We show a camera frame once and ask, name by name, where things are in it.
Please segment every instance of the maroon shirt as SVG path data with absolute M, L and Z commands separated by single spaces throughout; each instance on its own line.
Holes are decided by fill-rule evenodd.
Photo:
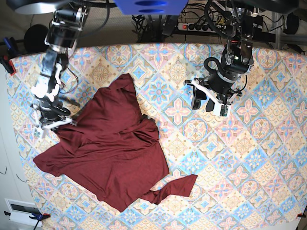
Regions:
M 76 122 L 60 126 L 60 143 L 34 158 L 42 171 L 67 175 L 120 212 L 138 198 L 159 204 L 170 194 L 190 195 L 195 175 L 150 191 L 169 169 L 158 128 L 142 119 L 129 74 L 100 88 Z

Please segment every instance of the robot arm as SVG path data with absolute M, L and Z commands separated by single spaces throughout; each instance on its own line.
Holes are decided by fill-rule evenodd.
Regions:
M 253 64 L 252 37 L 253 37 L 253 7 L 245 4 L 234 5 L 232 3 L 232 16 L 220 30 L 211 21 L 208 9 L 212 0 L 208 0 L 205 9 L 205 17 L 210 27 L 220 36 L 227 39 L 222 53 L 221 62 L 209 57 L 204 61 L 204 67 L 209 72 L 205 78 L 186 80 L 185 83 L 193 87 L 192 109 L 197 110 L 201 106 L 201 100 L 209 97 L 206 111 L 213 111 L 217 116 L 229 116 L 231 104 L 238 96 L 242 96 L 243 89 L 233 90 L 231 87 L 240 78 L 241 74 L 248 73 Z M 217 69 L 209 66 L 214 62 Z
M 73 123 L 70 111 L 62 107 L 59 101 L 60 78 L 69 63 L 68 50 L 75 48 L 76 39 L 82 31 L 88 12 L 89 7 L 85 6 L 69 6 L 54 12 L 45 39 L 45 43 L 50 47 L 43 59 L 43 67 L 36 85 L 31 89 L 38 101 L 33 104 L 33 108 L 41 112 L 40 119 L 37 118 L 36 121 L 37 137 L 43 137 L 49 129 Z

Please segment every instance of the power strip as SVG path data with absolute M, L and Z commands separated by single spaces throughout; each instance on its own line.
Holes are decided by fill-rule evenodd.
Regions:
M 178 23 L 178 30 L 215 33 L 208 24 Z

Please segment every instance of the table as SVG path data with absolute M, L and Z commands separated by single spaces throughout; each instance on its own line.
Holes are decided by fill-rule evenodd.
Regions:
M 171 173 L 157 183 L 197 174 L 190 197 L 169 196 L 160 205 L 137 200 L 123 213 L 65 175 L 54 177 L 33 163 L 59 140 L 33 136 L 31 87 L 44 54 L 13 60 L 7 75 L 13 127 L 37 207 L 51 218 L 45 229 L 244 230 L 293 221 L 307 205 L 306 57 L 255 48 L 255 65 L 229 118 L 192 111 L 186 79 L 205 76 L 203 61 L 220 59 L 221 45 L 141 44 L 77 49 L 69 68 L 79 77 L 68 94 L 81 107 L 99 87 L 122 73 L 134 78 L 141 111 L 156 120 Z M 66 71 L 69 89 L 76 79 Z M 245 77 L 235 84 L 243 87 Z M 64 105 L 73 114 L 79 107 Z

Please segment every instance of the red clamp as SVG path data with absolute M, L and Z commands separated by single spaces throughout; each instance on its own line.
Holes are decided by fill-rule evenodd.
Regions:
M 0 57 L 0 63 L 4 66 L 6 71 L 8 71 L 11 76 L 16 73 L 16 69 L 13 62 L 9 60 L 7 56 Z

